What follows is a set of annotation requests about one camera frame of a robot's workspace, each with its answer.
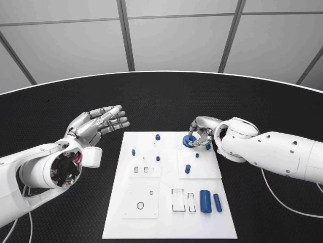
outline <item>blue cylinder in hand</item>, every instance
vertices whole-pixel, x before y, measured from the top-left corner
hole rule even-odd
[[[189,171],[191,171],[191,165],[186,165],[185,173],[189,174]]]
[[[218,212],[222,212],[222,204],[221,204],[221,199],[218,194],[214,194],[214,200],[215,200],[217,210]]]
[[[201,190],[201,211],[211,213],[211,192],[208,190]]]

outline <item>black textured surface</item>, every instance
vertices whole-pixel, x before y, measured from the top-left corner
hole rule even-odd
[[[0,96],[0,157],[55,142],[81,112],[113,104],[123,106],[132,125],[104,135],[99,143],[101,167],[84,168],[68,192],[34,211],[32,242],[204,242],[101,239],[123,132],[186,131],[199,115],[220,119],[237,116],[263,133],[277,131],[323,142],[323,94],[254,78],[182,72],[110,74],[47,84]],[[279,204],[260,168],[221,155],[218,160],[238,240],[323,242],[323,219],[297,215]],[[303,212],[323,215],[316,184],[266,174],[281,201]],[[0,229],[0,242],[11,227]],[[28,242],[29,231],[27,215],[9,243]]]

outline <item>robotic hand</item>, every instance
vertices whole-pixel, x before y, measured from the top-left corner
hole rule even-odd
[[[195,130],[199,140],[192,136]],[[184,144],[194,147],[208,145],[212,140],[227,159],[240,163],[248,161],[280,175],[323,185],[323,143],[284,133],[260,134],[257,126],[237,117],[222,121],[199,116]]]
[[[61,195],[77,182],[83,167],[99,168],[101,135],[130,125],[122,106],[84,112],[71,122],[64,138],[0,158],[0,227]],[[25,195],[16,173],[29,188],[47,188]]]

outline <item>blue object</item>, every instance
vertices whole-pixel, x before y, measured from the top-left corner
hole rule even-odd
[[[201,190],[201,211],[202,213],[211,213],[211,192]]]
[[[221,199],[218,194],[214,194],[214,200],[215,200],[217,210],[218,212],[222,212],[222,204],[221,204]]]
[[[189,174],[189,171],[191,171],[191,165],[186,165],[185,173]]]
[[[195,136],[189,136],[189,135],[186,135],[186,136],[184,137],[184,140],[182,140],[184,145],[185,145],[188,148],[194,148],[194,146],[189,145],[189,142],[191,142],[191,141],[195,141],[195,140],[196,140]]]

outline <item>black table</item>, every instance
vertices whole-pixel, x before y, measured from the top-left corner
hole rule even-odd
[[[86,168],[73,188],[34,211],[34,243],[140,242],[101,239],[124,131],[186,131],[201,115],[237,116],[263,133],[277,131],[323,142],[323,93],[235,75],[130,72],[81,77],[0,95],[0,157],[55,142],[77,115],[109,105],[123,106],[132,125],[104,135],[101,167]],[[323,242],[323,219],[302,216],[280,205],[260,168],[221,155],[218,161],[238,240]],[[281,201],[302,212],[323,215],[316,184],[266,174]],[[0,229],[0,242],[11,227]],[[27,215],[9,242],[28,242],[29,232]]]

